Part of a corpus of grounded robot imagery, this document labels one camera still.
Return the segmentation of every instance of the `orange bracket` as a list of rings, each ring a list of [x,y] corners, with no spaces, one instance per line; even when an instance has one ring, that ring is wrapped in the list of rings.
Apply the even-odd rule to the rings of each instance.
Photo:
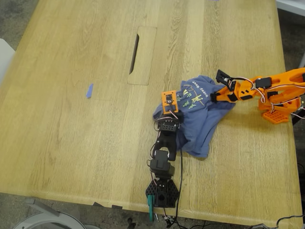
[[[168,92],[162,92],[162,108],[163,108],[163,114],[170,114],[170,109],[173,109],[173,111],[176,113],[178,112],[178,104],[177,104],[177,96],[176,91],[168,91]]]

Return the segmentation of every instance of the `white wire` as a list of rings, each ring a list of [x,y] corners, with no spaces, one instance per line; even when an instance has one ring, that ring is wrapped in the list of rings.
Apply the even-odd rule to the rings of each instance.
[[[238,78],[244,79],[244,80],[250,82],[250,83],[252,84],[251,90],[254,90],[254,89],[257,90],[257,91],[259,92],[259,94],[261,94],[261,102],[262,102],[262,103],[265,103],[265,102],[266,102],[265,95],[264,95],[259,89],[257,89],[257,88],[254,86],[254,83],[253,83],[251,80],[249,80],[249,79],[247,79],[247,78],[244,78],[244,77],[238,77]]]
[[[249,79],[247,79],[247,78],[244,78],[244,77],[238,77],[238,78],[241,78],[241,79],[244,79],[244,80],[247,80],[248,82],[250,82],[250,83],[252,84],[251,90],[254,89],[254,83],[253,83],[251,80],[249,80]]]
[[[278,87],[285,87],[285,86],[295,86],[295,87],[305,89],[305,86],[299,86],[299,85],[295,85],[295,84],[282,84],[282,85],[278,85],[278,86],[274,86],[274,87],[269,87],[266,90],[271,90],[271,89],[275,89],[275,88],[278,88]]]
[[[303,118],[303,117],[301,117],[301,116],[298,116],[297,114],[294,114],[294,113],[291,113],[292,115],[295,115],[295,116],[297,116],[297,117],[299,117],[299,118],[301,118],[301,119],[305,119],[305,118]]]
[[[154,181],[154,178],[153,178],[153,174],[151,173],[151,176],[152,176],[152,181],[154,182],[154,184],[157,186],[157,183]]]
[[[165,119],[165,118],[173,119],[172,117],[163,117],[163,118],[158,118],[156,121],[158,121],[158,120],[160,120],[160,119]]]
[[[172,115],[176,118],[176,119],[178,119],[178,117],[170,110],[170,112],[172,113]]]
[[[261,102],[265,103],[266,102],[265,95],[259,89],[257,89],[256,87],[254,89],[257,90],[259,92],[259,94],[261,94]]]
[[[279,104],[273,104],[273,103],[271,103],[272,109],[271,109],[271,112],[270,112],[270,113],[273,113],[273,111],[275,111],[275,105],[282,105],[282,104],[285,104],[285,103],[287,103],[287,102],[293,101],[293,100],[298,99],[298,98],[299,98],[299,97],[294,98],[294,99],[289,99],[289,100],[287,100],[287,101],[285,101],[285,102],[282,102],[282,103],[279,103]]]

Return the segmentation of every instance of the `chair leg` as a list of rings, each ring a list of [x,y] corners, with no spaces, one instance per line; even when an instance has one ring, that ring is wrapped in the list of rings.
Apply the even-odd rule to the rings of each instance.
[[[299,65],[299,68],[304,68],[304,67],[305,67],[305,53],[301,59],[300,65]]]

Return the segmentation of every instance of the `black plastic base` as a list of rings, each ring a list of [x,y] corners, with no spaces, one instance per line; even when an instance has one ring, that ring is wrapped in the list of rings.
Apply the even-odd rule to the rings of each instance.
[[[150,185],[147,187],[145,194],[154,195],[155,201],[153,206],[155,208],[174,208],[176,207],[176,200],[179,196],[179,191],[173,182],[173,180],[154,180],[158,185],[157,186],[153,181],[151,181]]]

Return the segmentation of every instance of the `table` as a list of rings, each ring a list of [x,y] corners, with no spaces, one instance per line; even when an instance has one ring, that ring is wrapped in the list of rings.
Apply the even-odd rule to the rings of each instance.
[[[0,87],[0,192],[148,211],[161,92],[217,69],[285,71],[275,1],[41,0]],[[292,125],[257,100],[225,116],[206,159],[183,154],[179,216],[275,227],[302,213]]]

